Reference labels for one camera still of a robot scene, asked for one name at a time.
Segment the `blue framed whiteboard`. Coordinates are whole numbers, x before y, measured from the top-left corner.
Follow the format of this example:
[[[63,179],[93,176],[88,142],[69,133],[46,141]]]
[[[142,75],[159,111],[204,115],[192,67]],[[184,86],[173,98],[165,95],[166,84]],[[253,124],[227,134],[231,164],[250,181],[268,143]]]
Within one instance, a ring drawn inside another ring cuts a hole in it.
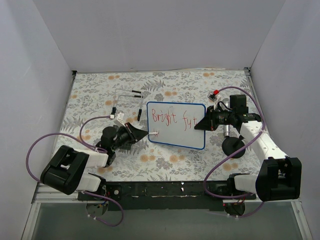
[[[150,142],[195,150],[205,148],[205,131],[194,129],[205,116],[204,104],[149,101],[146,113],[148,131],[158,132],[148,136]]]

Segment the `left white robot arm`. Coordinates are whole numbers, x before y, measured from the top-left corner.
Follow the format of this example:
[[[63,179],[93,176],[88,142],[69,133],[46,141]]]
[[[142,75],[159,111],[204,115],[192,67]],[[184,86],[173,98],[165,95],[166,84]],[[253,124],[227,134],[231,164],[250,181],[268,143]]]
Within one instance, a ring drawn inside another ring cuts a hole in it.
[[[77,150],[62,145],[42,171],[40,182],[66,195],[88,191],[95,200],[101,200],[107,193],[101,184],[102,178],[85,173],[85,169],[109,167],[116,158],[117,149],[135,144],[148,134],[128,122],[118,128],[104,128],[94,150]]]

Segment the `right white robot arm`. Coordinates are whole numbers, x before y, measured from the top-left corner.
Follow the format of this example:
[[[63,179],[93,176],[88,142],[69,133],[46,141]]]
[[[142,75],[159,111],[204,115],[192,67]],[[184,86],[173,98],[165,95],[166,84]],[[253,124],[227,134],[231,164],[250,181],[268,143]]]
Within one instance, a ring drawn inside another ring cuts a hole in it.
[[[209,106],[204,118],[194,129],[215,131],[220,125],[232,126],[239,138],[228,137],[222,148],[227,156],[244,151],[242,140],[247,140],[260,161],[258,174],[235,173],[227,179],[226,192],[232,199],[243,193],[255,194],[263,202],[294,200],[300,196],[302,163],[297,157],[289,157],[263,131],[259,114],[250,113],[244,94],[230,95],[229,105]]]

